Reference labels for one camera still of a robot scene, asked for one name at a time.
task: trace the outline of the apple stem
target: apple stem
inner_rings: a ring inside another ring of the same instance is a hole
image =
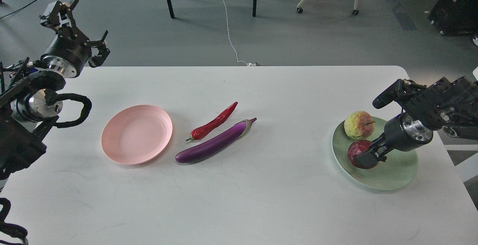
[[[375,123],[375,121],[368,121],[368,122],[363,123],[362,125],[373,124],[373,123]]]

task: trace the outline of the apple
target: apple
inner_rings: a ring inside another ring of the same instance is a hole
[[[364,139],[372,135],[375,130],[372,116],[365,111],[352,112],[344,121],[347,136],[353,139]]]
[[[371,141],[362,139],[362,140],[354,141],[348,147],[348,153],[347,153],[348,154],[348,159],[350,160],[350,163],[352,163],[352,165],[354,165],[355,167],[363,168],[364,170],[368,170],[369,168],[375,167],[379,163],[377,161],[377,163],[375,165],[365,167],[364,165],[354,161],[354,158],[357,157],[357,155],[366,151],[369,148],[370,144],[372,144]]]

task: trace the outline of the white cable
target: white cable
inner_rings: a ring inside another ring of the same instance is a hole
[[[236,53],[236,58],[237,58],[237,62],[244,62],[247,66],[251,66],[251,63],[246,63],[246,61],[242,61],[240,60],[239,61],[239,55],[238,55],[238,52],[236,51],[236,48],[234,48],[234,45],[232,45],[232,41],[231,41],[231,36],[230,36],[230,33],[229,33],[229,19],[227,17],[227,7],[226,7],[226,2],[224,0],[222,0],[222,3],[224,3],[224,10],[226,10],[226,25],[227,25],[227,38],[229,39],[229,43],[231,43],[231,46],[232,46],[232,49],[234,49],[234,52]]]

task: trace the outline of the red apple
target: red apple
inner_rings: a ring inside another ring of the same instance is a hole
[[[370,144],[372,144],[371,141],[362,139],[354,141],[348,147],[348,159],[350,160],[350,163],[352,163],[352,165],[354,165],[355,167],[363,168],[364,170],[368,170],[369,168],[375,167],[379,163],[377,161],[375,165],[365,167],[364,165],[361,165],[360,163],[354,161],[354,158],[357,157],[357,155],[366,151],[369,148]]]

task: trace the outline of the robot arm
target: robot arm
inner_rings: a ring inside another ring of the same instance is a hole
[[[3,69],[0,63],[0,180],[29,167],[43,155],[46,152],[43,138],[54,126],[76,126],[89,115],[91,101],[87,97],[73,93],[56,93],[65,86],[65,78],[78,77],[87,62],[93,68],[101,66],[109,55],[105,43],[108,31],[99,41],[90,41],[77,28],[72,15],[77,3],[78,0],[71,5],[59,1],[51,3],[40,16],[41,25],[53,29],[56,34],[40,60],[29,62],[29,58],[26,58],[6,69]],[[96,56],[92,55],[92,48],[98,49]],[[4,71],[14,73],[7,90],[3,79]],[[83,104],[78,119],[57,122],[63,100],[75,100]],[[29,131],[21,122],[40,124],[33,131]],[[5,223],[10,202],[0,198],[0,205],[0,232],[12,238],[19,238],[22,244],[27,244],[27,232],[24,228]]]
[[[441,78],[430,87],[411,80],[397,80],[372,102],[380,109],[395,101],[403,111],[389,120],[384,133],[354,158],[373,166],[393,149],[411,151],[429,143],[433,131],[443,128],[452,137],[478,140],[478,81],[465,77],[454,82]]]

